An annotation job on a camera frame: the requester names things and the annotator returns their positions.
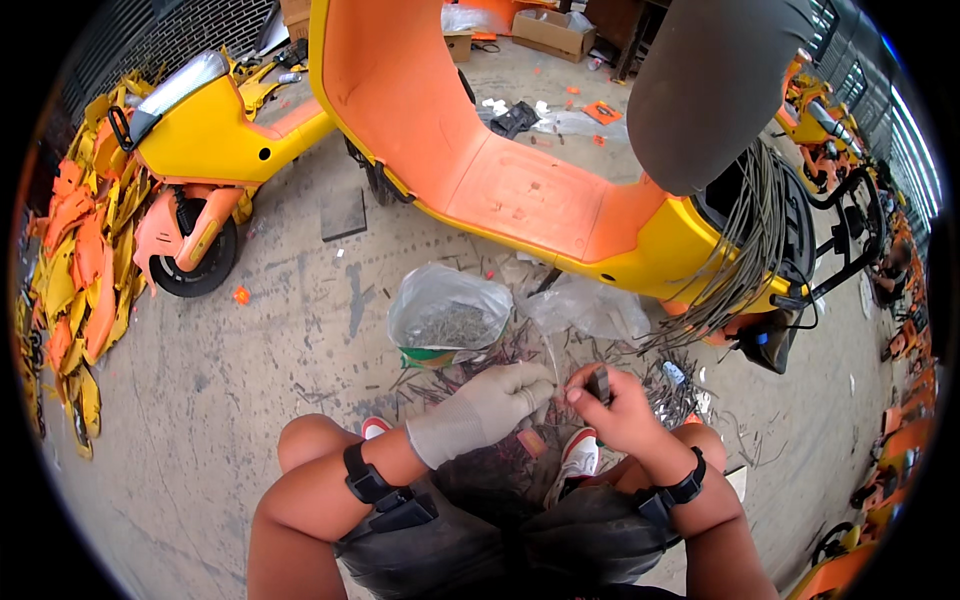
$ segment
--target scooter headlight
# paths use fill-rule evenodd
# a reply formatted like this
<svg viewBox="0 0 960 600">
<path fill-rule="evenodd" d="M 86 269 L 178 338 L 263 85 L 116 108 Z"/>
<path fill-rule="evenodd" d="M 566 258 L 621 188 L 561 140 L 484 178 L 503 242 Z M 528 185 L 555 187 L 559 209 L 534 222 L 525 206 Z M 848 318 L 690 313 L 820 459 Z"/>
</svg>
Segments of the scooter headlight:
<svg viewBox="0 0 960 600">
<path fill-rule="evenodd" d="M 227 58 L 219 52 L 204 50 L 160 84 L 140 103 L 130 119 L 130 138 L 134 143 L 156 125 L 163 113 L 206 84 L 229 71 Z"/>
</svg>

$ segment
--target person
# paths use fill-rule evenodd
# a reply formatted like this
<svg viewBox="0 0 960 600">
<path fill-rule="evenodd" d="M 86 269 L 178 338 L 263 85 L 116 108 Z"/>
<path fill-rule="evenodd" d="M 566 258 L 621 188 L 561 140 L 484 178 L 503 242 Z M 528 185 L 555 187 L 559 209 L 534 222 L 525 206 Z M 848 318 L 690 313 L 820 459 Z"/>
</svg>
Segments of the person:
<svg viewBox="0 0 960 600">
<path fill-rule="evenodd" d="M 450 504 L 427 475 L 502 440 L 546 403 L 555 386 L 543 365 L 487 369 L 402 428 L 368 419 L 362 438 L 324 415 L 291 421 L 277 445 L 283 474 L 253 516 L 249 597 L 346 598 L 336 557 L 378 598 L 675 598 L 631 584 L 683 539 L 688 597 L 777 598 L 722 475 L 726 450 L 716 432 L 700 423 L 667 431 L 639 380 L 610 366 L 612 402 L 605 406 L 585 390 L 598 367 L 576 371 L 556 398 L 588 426 L 566 443 L 546 510 L 515 535 Z M 627 454 L 599 474 L 598 440 Z M 363 477 L 354 477 L 357 461 L 365 464 Z M 387 489 L 409 486 L 402 511 L 381 512 L 360 499 L 371 500 L 366 486 L 374 470 Z M 699 488 L 690 483 L 697 479 Z M 655 511 L 668 518 L 655 522 L 638 511 L 637 499 L 663 489 L 683 503 Z M 392 531 L 377 525 L 410 507 L 430 516 Z"/>
<path fill-rule="evenodd" d="M 877 271 L 871 270 L 870 279 L 874 283 L 874 295 L 881 308 L 885 308 L 903 297 L 906 286 L 907 270 L 913 253 L 903 240 L 894 244 L 887 256 L 877 263 Z"/>
</svg>

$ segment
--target hand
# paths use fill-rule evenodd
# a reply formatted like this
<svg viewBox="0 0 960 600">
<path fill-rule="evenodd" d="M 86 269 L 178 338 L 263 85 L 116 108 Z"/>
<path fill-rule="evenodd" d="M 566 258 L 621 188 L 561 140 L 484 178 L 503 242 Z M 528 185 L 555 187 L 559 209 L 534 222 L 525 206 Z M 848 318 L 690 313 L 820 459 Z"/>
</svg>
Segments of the hand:
<svg viewBox="0 0 960 600">
<path fill-rule="evenodd" d="M 456 456 L 496 444 L 554 394 L 544 365 L 491 367 L 436 408 L 407 420 L 407 438 L 420 459 L 437 468 Z"/>
<path fill-rule="evenodd" d="M 615 450 L 636 456 L 643 439 L 662 429 L 654 416 L 639 379 L 630 373 L 607 365 L 612 402 L 606 408 L 584 389 L 587 378 L 601 363 L 592 363 L 576 371 L 564 387 L 565 401 L 577 414 L 597 430 L 600 440 Z"/>
</svg>

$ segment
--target cardboard box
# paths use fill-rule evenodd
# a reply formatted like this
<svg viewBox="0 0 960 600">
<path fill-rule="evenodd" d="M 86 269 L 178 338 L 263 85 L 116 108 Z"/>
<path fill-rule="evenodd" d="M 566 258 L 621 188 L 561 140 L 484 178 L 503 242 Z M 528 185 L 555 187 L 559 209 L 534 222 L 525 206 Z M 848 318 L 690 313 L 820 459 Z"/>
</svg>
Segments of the cardboard box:
<svg viewBox="0 0 960 600">
<path fill-rule="evenodd" d="M 446 49 L 450 51 L 450 57 L 454 62 L 470 60 L 470 40 L 472 38 L 472 31 L 444 32 Z"/>
<path fill-rule="evenodd" d="M 581 34 L 566 28 L 569 17 L 547 9 L 537 9 L 537 17 L 514 17 L 514 43 L 540 50 L 570 62 L 580 62 L 592 48 L 597 30 Z"/>
<path fill-rule="evenodd" d="M 310 37 L 310 5 L 311 0 L 280 0 L 283 24 L 287 26 L 290 41 Z"/>
</svg>

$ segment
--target red and white sneaker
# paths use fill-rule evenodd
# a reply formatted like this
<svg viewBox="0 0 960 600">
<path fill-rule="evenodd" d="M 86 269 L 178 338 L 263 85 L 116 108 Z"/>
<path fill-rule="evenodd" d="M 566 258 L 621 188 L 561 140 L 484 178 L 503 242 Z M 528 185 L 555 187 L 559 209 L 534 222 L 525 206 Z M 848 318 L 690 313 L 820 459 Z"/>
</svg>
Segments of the red and white sneaker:
<svg viewBox="0 0 960 600">
<path fill-rule="evenodd" d="M 597 445 L 597 432 L 593 427 L 580 429 L 566 442 L 560 455 L 560 472 L 557 480 L 550 486 L 543 499 L 543 508 L 550 510 L 560 502 L 567 479 L 585 479 L 596 474 L 600 464 L 600 446 Z"/>
<path fill-rule="evenodd" d="M 360 425 L 360 435 L 364 440 L 371 440 L 376 436 L 393 429 L 394 427 L 380 417 L 369 417 Z"/>
</svg>

